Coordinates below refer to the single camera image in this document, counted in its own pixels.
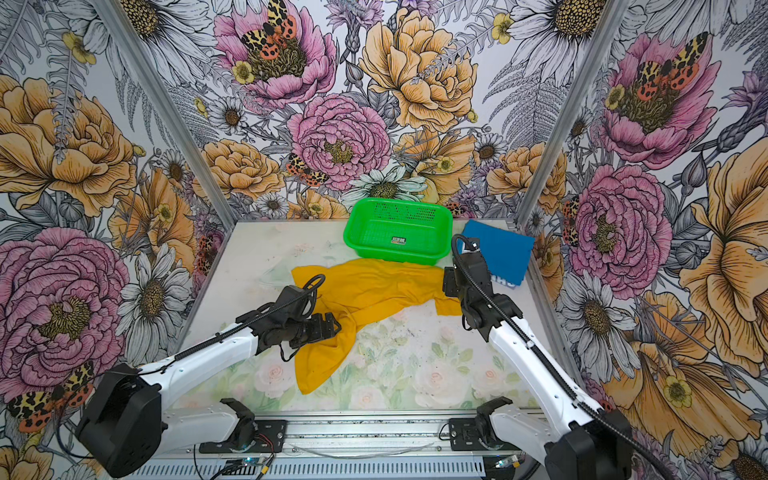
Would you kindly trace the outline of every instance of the yellow cloth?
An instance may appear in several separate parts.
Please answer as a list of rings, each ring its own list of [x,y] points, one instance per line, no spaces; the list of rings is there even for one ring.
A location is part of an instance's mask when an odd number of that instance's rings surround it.
[[[442,292],[442,272],[436,266],[386,262],[362,258],[341,265],[300,266],[293,282],[304,285],[322,273],[315,312],[331,312],[341,324],[332,339],[304,346],[296,354],[296,383],[306,395],[321,386],[352,351],[355,336],[364,326],[394,315],[407,306],[435,299],[438,315],[461,315],[457,299]]]

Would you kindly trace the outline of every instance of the green basket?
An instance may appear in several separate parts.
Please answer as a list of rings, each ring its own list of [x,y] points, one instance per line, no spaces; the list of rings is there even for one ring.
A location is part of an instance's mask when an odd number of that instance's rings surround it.
[[[451,252],[453,216],[440,205],[364,198],[355,204],[344,243],[365,258],[434,265]]]

